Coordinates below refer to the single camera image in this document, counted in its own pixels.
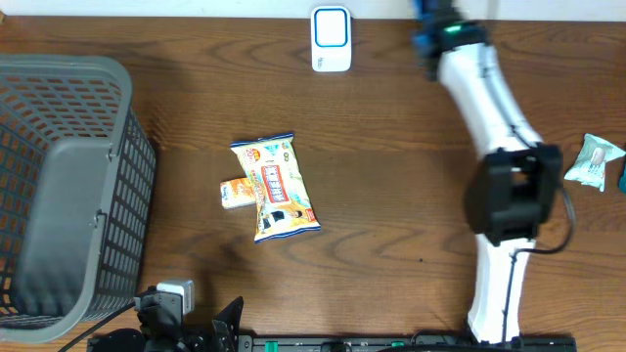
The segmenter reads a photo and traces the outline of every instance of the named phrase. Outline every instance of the gray plastic basket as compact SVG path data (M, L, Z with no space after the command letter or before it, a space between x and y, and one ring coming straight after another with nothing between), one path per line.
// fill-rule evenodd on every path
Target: gray plastic basket
M0 340L39 343L135 293L155 151L106 58L0 55Z

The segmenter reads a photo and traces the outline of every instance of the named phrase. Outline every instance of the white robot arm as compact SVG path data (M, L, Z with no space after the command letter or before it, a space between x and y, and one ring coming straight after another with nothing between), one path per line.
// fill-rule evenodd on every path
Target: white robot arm
M463 21L451 3L418 1L423 30L415 42L428 77L457 103L480 163L465 199L478 245L468 325L477 342L495 344L519 336L529 256L521 250L534 248L538 224L549 216L562 158L524 118L484 27Z

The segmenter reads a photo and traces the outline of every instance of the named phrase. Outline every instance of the white wall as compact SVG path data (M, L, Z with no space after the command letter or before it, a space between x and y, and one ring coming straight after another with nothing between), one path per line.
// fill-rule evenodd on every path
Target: white wall
M483 19L489 0L457 0L471 19ZM626 0L500 1L498 19L626 21ZM355 19L410 19L413 0L0 0L7 15L189 16L307 18L318 5L344 5Z

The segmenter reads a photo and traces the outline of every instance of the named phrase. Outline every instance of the wooden surface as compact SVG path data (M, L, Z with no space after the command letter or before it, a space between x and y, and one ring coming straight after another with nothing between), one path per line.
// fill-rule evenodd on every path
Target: wooden surface
M242 326L258 334L409 334L462 326L476 264L461 207L475 154L450 96L423 79L412 30L356 21L352 68L338 74L311 69L309 24L298 20L7 18L0 51L104 55L130 71L133 107L159 143L141 288L193 279L190 321L204 324L242 295ZM626 24L501 22L495 41L519 104L565 167L586 132L624 144ZM323 230L254 244L255 209L220 206L219 182L244 175L229 143L285 131ZM566 182L579 228L567 252L530 260L524 332L623 350L622 167L607 166L604 193ZM558 202L540 245L566 225ZM58 349L86 327L0 349ZM133 314L103 331L122 327L137 327Z

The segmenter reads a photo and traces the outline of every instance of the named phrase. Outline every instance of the candy wrapper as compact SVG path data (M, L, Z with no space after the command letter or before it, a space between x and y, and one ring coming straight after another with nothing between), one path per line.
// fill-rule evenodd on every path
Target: candy wrapper
M293 134L233 142L256 195L255 242L320 230L291 147Z
M247 177L222 182L219 184L224 209L251 205L256 203L252 183Z
M604 192L606 163L625 154L611 142L587 133L583 149L574 166L565 174L565 180L579 181L583 185L597 187Z

